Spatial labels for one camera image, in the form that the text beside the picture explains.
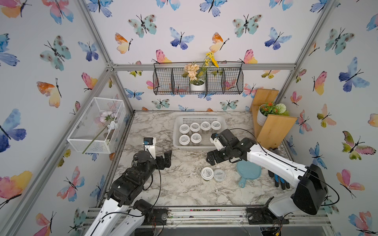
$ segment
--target plastic basket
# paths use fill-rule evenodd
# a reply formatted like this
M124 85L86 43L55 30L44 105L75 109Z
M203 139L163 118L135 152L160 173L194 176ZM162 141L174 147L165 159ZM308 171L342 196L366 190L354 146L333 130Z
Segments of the plastic basket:
M76 123L75 128L69 134L67 141L72 147L82 152L89 145L90 142L97 136L97 134L104 128L103 123L100 122L100 115L104 111L113 111L116 113L116 123L118 123L113 135L110 137L108 129L106 128L85 151L86 153L112 153L114 150L115 140L121 129L122 122L125 117L125 105L123 100L107 99L101 97L94 97L89 106L85 109L84 114Z
M207 134L203 134L203 131L200 131L200 134L202 136L202 141L196 146L193 146L194 144L190 142L188 145L183 146L178 141L182 133L180 133L179 128L182 124L191 125L192 123L198 123L201 124L202 122L207 121L210 124L213 121L219 121L221 124L221 129L212 132L208 132ZM199 151L199 150L205 150L205 151L211 151L215 150L214 144L210 142L210 137L212 133L220 133L223 130L227 129L226 121L221 116L178 116L175 120L174 128L173 128L173 146L185 151Z

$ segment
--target black cable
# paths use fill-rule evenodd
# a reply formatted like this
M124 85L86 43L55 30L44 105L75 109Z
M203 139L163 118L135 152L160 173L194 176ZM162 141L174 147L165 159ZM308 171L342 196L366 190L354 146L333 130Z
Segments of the black cable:
M241 128L233 128L233 129L230 129L230 130L244 130L244 131L247 131L248 133L250 133L250 134L256 139L256 142L257 142L257 138L253 135L253 133L249 132L248 130L241 129ZM339 200L340 200L340 195L339 195L339 193L338 193L334 188L332 188L329 184L327 184L326 182L322 181L322 180L319 179L318 177L316 177L316 176L314 176L314 175L308 173L307 171L301 170L301 169L299 169L299 168L297 168L297 167L295 167L295 166L293 166L293 165L290 165L289 163L286 163L286 162L284 162L284 161L282 161L282 160L276 158L275 156L272 156L271 154L267 153L267 152L264 150L264 148L261 146L261 144L260 144L259 142L257 142L257 143L260 145L261 149L262 149L267 155L269 155L269 156L273 157L274 159L277 159L277 160L279 160L279 161L281 161L281 162L283 162L283 163L285 163L285 164L287 164L287 165L289 165L289 166L295 168L296 170L300 170L300 171L302 171L302 172L304 172L304 173L307 173L307 174L311 175L311 176L314 177L314 178L317 178L318 180L320 180L321 182L323 182L324 184L326 184L328 187L330 187L330 188L331 188L331 189L337 194L337 201L334 202L334 203L331 203L331 204L324 204L324 205L321 205L322 207L324 207L324 206L334 205L334 204L336 204L336 203L339 202Z

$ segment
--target potted plant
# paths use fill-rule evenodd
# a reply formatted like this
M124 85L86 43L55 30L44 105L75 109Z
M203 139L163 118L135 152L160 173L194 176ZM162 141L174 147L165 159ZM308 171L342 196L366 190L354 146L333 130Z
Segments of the potted plant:
M183 77L189 76L191 91L206 90L206 73L208 71L208 68L211 67L209 66L210 61L215 67L219 68L217 61L214 59L214 53L212 52L206 53L206 57L203 60L201 68L195 63L187 64L184 67L185 73L183 74Z
M286 106L283 103L275 105L273 102L267 102L262 104L259 108L257 123L263 126L269 114L289 116L289 111L286 110Z

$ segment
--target wire basket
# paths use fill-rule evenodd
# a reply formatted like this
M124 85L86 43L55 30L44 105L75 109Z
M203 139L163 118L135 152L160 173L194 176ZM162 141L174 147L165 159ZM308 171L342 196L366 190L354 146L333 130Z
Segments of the wire basket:
M117 119L115 123L118 123L114 131L108 133L108 129L103 130L104 126L110 122L100 122L100 115L104 111L113 111ZM115 140L121 129L121 124L125 117L125 105L123 100L107 99L101 97L94 97L92 101L85 109L84 114L80 117L76 123L75 128L69 134L67 141L72 147L82 152L92 142L92 140L99 134L101 134L93 141L93 143L86 150L87 153L112 153L114 150Z
M239 67L210 67L203 75L205 91L191 91L189 76L184 67L163 67L153 72L153 92L156 95L172 94L241 94L243 71Z

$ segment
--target orange butterfly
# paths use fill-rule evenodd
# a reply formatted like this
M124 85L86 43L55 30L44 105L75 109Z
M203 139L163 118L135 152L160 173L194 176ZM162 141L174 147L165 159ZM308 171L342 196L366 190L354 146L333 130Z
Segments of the orange butterfly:
M55 78L55 83L56 83L56 86L50 83L44 83L44 82L38 81L37 87L38 87L38 90L42 94L46 95L46 97L50 96L50 99L49 99L50 106L54 106L58 108L60 105L60 98L62 97L59 91L58 78Z

